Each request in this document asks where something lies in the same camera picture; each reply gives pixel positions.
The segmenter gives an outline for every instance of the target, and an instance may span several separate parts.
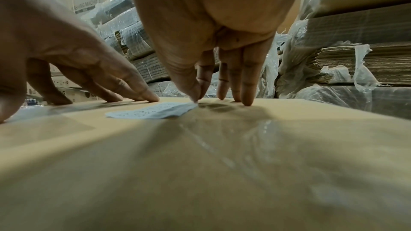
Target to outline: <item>stacked box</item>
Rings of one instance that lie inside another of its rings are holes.
[[[281,56],[277,96],[378,113],[384,113],[382,102],[386,108],[403,104],[406,110],[410,15],[411,0],[303,0],[299,17],[304,19],[292,26]],[[381,93],[392,95],[382,100]]]

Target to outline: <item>skin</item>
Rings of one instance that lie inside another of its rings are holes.
[[[251,105],[266,54],[294,0],[134,0],[178,89],[203,98],[220,47],[217,96]],[[137,70],[56,0],[0,0],[0,122],[23,103],[26,82],[55,105],[71,103],[49,64],[107,100],[158,101]]]

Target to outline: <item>person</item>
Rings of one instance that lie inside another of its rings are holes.
[[[134,0],[158,58],[191,100],[204,97],[219,47],[217,96],[231,87],[249,106],[265,56],[294,0]],[[55,105],[70,104],[50,64],[108,102],[156,102],[136,68],[57,0],[0,0],[0,122],[25,100],[27,82]]]

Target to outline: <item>cardboard sheet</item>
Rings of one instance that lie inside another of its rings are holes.
[[[410,230],[408,121],[276,99],[105,117],[150,105],[30,109],[0,125],[0,230]]]

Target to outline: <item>person's right hand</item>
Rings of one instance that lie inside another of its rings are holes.
[[[134,0],[159,59],[177,88],[204,97],[219,47],[217,96],[253,103],[262,65],[294,0]]]
[[[0,123],[26,97],[26,82],[49,103],[70,104],[49,63],[106,101],[158,101],[137,69],[57,0],[0,0]]]

